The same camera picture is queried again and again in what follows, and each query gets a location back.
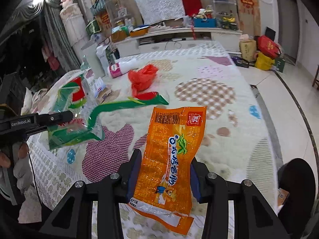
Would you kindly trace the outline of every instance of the blue box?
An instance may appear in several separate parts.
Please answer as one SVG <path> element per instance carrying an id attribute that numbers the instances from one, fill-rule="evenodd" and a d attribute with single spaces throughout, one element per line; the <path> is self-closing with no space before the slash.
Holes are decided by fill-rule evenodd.
<path id="1" fill-rule="evenodd" d="M 194 19 L 195 28 L 216 28 L 216 19 Z"/>

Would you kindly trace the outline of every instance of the brown checkered circle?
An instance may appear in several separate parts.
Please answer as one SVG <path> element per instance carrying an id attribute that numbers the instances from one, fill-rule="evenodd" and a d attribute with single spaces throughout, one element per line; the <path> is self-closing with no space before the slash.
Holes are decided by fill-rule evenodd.
<path id="1" fill-rule="evenodd" d="M 199 106 L 207 106 L 206 118 L 217 119 L 226 104 L 235 101 L 233 87 L 228 87 L 209 78 L 194 78 L 187 83 L 176 86 L 175 96 L 180 101 L 196 102 Z"/>

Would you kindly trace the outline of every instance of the white cabinet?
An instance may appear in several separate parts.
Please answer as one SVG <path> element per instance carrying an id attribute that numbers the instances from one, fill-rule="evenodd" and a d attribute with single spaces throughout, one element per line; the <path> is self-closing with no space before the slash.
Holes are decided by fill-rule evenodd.
<path id="1" fill-rule="evenodd" d="M 241 31 L 224 30 L 220 28 L 194 28 L 195 32 L 210 33 L 212 40 L 217 40 L 227 50 L 232 52 L 239 52 L 239 37 Z M 140 39 L 153 36 L 161 36 L 173 33 L 190 33 L 191 28 L 176 28 L 163 31 L 147 33 L 143 36 L 126 38 L 123 41 L 115 43 L 119 49 L 120 56 L 131 56 L 141 53 L 149 53 L 155 51 L 175 50 L 175 49 L 188 49 L 209 41 L 210 39 L 197 39 L 197 40 L 181 40 L 181 41 L 168 41 L 140 45 Z"/>

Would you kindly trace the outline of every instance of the pink checkered pattern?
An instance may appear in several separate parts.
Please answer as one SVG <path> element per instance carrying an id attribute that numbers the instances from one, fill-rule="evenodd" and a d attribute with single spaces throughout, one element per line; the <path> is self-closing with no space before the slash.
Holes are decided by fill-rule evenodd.
<path id="1" fill-rule="evenodd" d="M 83 173 L 92 182 L 98 182 L 117 172 L 120 165 L 129 160 L 128 148 L 134 137 L 133 127 L 129 124 L 115 133 L 105 126 L 103 130 L 105 139 L 88 143 L 82 162 Z"/>
<path id="2" fill-rule="evenodd" d="M 223 66 L 230 66 L 233 63 L 229 60 L 228 57 L 212 57 L 212 56 L 203 56 L 201 59 L 209 59 L 215 63 L 218 63 Z"/>
<path id="3" fill-rule="evenodd" d="M 139 149 L 146 143 L 147 134 L 140 137 L 134 144 L 133 149 Z"/>
<path id="4" fill-rule="evenodd" d="M 207 106 L 206 118 L 211 120 L 217 119 L 222 114 L 226 104 L 235 101 L 233 87 L 209 78 L 194 78 L 187 83 L 180 83 L 176 86 L 175 96 L 180 101 Z"/>

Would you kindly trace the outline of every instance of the screw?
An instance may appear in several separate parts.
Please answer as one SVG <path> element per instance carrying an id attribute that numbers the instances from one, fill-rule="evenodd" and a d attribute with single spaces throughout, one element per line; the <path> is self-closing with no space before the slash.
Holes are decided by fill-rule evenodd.
<path id="1" fill-rule="evenodd" d="M 251 185 L 253 185 L 251 180 L 244 180 L 244 185 L 250 187 Z"/>
<path id="2" fill-rule="evenodd" d="M 75 183 L 75 187 L 76 188 L 81 188 L 83 186 L 83 182 L 82 181 L 78 181 Z"/>
<path id="3" fill-rule="evenodd" d="M 210 172 L 209 174 L 207 174 L 207 177 L 210 179 L 216 179 L 217 178 L 217 174 L 214 172 Z"/>
<path id="4" fill-rule="evenodd" d="M 110 175 L 112 180 L 116 180 L 118 177 L 120 177 L 120 175 L 117 172 L 111 173 Z"/>

